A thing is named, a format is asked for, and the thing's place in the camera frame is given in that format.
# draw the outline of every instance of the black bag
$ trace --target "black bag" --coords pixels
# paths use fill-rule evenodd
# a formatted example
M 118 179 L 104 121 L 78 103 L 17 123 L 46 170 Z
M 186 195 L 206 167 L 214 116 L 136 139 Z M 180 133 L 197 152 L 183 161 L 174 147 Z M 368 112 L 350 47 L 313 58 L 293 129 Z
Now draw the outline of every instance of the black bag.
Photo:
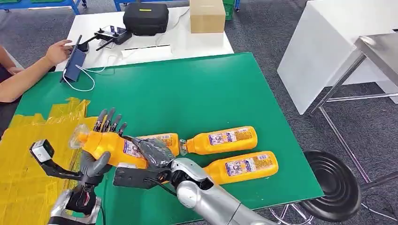
M 123 23 L 136 36 L 164 33 L 168 23 L 167 6 L 159 3 L 130 3 L 125 9 Z

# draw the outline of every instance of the person's arm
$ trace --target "person's arm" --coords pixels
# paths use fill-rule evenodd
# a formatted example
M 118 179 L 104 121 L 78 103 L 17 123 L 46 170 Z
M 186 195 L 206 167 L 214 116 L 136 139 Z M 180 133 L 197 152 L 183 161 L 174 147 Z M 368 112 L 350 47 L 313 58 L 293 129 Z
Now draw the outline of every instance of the person's arm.
M 15 67 L 15 63 L 10 59 L 6 50 L 0 45 L 0 64 L 2 64 L 6 69 Z
M 35 85 L 48 70 L 69 57 L 70 40 L 63 40 L 50 46 L 46 55 L 27 69 L 0 83 L 0 102 L 13 102 Z

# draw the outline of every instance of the yellow bottle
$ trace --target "yellow bottle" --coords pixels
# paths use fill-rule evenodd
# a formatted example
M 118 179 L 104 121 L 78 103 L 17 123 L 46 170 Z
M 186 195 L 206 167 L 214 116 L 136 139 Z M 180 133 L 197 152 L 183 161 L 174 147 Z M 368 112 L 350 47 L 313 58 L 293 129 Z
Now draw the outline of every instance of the yellow bottle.
M 141 136 L 140 138 L 157 138 L 161 140 L 171 150 L 174 156 L 178 156 L 180 153 L 180 141 L 178 140 L 178 134 L 168 133 L 159 135 L 148 135 Z
M 140 138 L 157 138 L 164 142 L 177 156 L 180 152 L 178 135 L 173 133 L 141 136 Z M 118 166 L 119 163 L 134 165 L 136 168 L 146 169 L 148 162 L 140 153 L 136 145 L 114 132 L 89 131 L 85 125 L 79 125 L 75 129 L 70 145 L 72 148 L 82 148 L 94 156 L 95 159 L 101 157 L 105 151 L 111 153 L 109 163 Z
M 80 132 L 77 140 L 82 144 L 82 149 L 98 159 L 105 151 L 111 153 L 108 164 L 118 166 L 119 163 L 134 165 L 136 168 L 146 169 L 148 162 L 139 152 L 133 142 L 121 138 L 114 132 L 90 131 L 89 134 Z
M 202 133 L 180 142 L 182 143 L 180 153 L 183 156 L 187 153 L 207 155 L 253 149 L 257 145 L 257 134 L 253 127 L 247 126 Z
M 278 171 L 278 162 L 271 151 L 261 151 L 219 159 L 203 168 L 217 184 L 268 177 Z

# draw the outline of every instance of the bottle cap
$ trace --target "bottle cap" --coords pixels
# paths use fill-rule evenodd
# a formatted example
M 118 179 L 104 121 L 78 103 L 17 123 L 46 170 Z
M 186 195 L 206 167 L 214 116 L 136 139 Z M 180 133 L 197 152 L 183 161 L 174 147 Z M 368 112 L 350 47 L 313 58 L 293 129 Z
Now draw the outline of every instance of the bottle cap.
M 79 149 L 83 147 L 87 141 L 87 136 L 90 133 L 88 127 L 85 124 L 79 124 L 69 139 L 69 147 L 71 149 Z
M 186 147 L 186 140 L 180 139 L 180 154 L 185 156 L 188 153 L 188 149 Z

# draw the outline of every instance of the white cable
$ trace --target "white cable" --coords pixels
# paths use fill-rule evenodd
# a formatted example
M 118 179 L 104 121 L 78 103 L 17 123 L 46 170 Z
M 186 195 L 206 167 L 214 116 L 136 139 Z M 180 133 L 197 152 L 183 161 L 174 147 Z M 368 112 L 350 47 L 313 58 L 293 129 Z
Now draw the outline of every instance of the white cable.
M 103 72 L 103 71 L 105 70 L 105 68 L 108 67 L 109 59 L 110 59 L 111 57 L 116 57 L 116 59 L 120 59 L 120 58 L 121 58 L 121 59 L 123 60 L 123 59 L 125 59 L 125 58 L 130 57 L 133 53 L 136 52 L 136 50 L 133 51 L 132 53 L 130 53 L 130 54 L 129 54 L 128 56 L 126 56 L 126 57 L 123 57 L 123 56 L 120 57 L 120 56 L 116 56 L 116 55 L 110 55 L 110 56 L 108 57 L 108 59 L 107 59 L 106 65 L 105 65 L 101 70 L 99 70 L 99 71 L 94 71 L 94 70 L 85 69 L 85 68 L 83 68 L 83 67 L 81 67 L 81 66 L 79 66 L 79 65 L 75 65 L 78 69 L 80 69 L 83 73 L 85 73 L 85 74 L 92 80 L 92 87 L 91 87 L 90 89 L 88 89 L 88 90 L 82 90 L 82 89 L 77 89 L 77 88 L 73 87 L 72 84 L 70 84 L 70 83 L 68 82 L 68 80 L 66 79 L 65 73 L 62 74 L 62 77 L 63 77 L 64 81 L 65 81 L 67 84 L 69 84 L 69 86 L 70 86 L 72 89 L 74 89 L 74 90 L 83 91 L 83 92 L 91 91 L 91 90 L 93 90 L 94 87 L 95 87 L 95 81 L 94 81 L 94 79 L 93 79 L 87 72 L 92 72 L 92 73 L 97 73 L 97 74 L 99 74 L 99 73 Z
M 158 43 L 160 42 L 160 40 L 161 40 L 161 38 L 163 37 L 163 35 L 166 34 L 166 33 L 169 32 L 169 31 L 171 31 L 172 29 L 174 29 L 174 28 L 177 26 L 177 24 L 180 22 L 180 18 L 181 18 L 183 15 L 185 15 L 188 11 L 189 11 L 189 8 L 188 8 L 183 14 L 181 14 L 181 15 L 178 17 L 177 22 L 174 24 L 173 27 L 171 27 L 171 29 L 168 29 L 166 32 L 162 33 L 162 34 L 155 40 L 155 46 L 156 46 L 156 47 L 158 46 Z
M 88 90 L 82 90 L 82 89 L 77 89 L 77 88 L 73 87 L 72 84 L 70 84 L 69 81 L 65 78 L 65 73 L 62 74 L 62 77 L 63 77 L 64 81 L 65 81 L 67 84 L 69 84 L 69 86 L 70 86 L 72 89 L 77 90 L 77 91 L 86 92 L 86 91 L 91 91 L 92 89 L 94 89 L 94 87 L 95 87 L 95 81 L 94 81 L 94 79 L 93 79 L 86 71 L 84 71 L 83 68 L 81 68 L 81 67 L 78 66 L 78 65 L 76 65 L 76 67 L 79 68 L 81 71 L 83 71 L 83 73 L 85 73 L 85 74 L 92 80 L 92 87 L 91 87 L 90 89 L 88 89 Z
M 368 209 L 369 211 L 374 212 L 374 213 L 376 213 L 376 214 L 378 214 L 378 215 L 380 215 L 380 216 L 386 217 L 386 218 L 388 218 L 388 219 L 392 219 L 392 220 L 394 220 L 394 221 L 398 221 L 397 219 L 395 219 L 395 218 L 393 218 L 393 217 L 387 216 L 387 215 L 382 214 L 382 213 L 380 213 L 380 212 L 378 212 L 378 211 L 374 211 L 373 209 L 369 208 L 368 206 L 366 206 L 366 205 L 363 204 L 363 203 L 361 203 L 361 205 L 362 205 L 363 207 L 365 207 L 366 209 Z

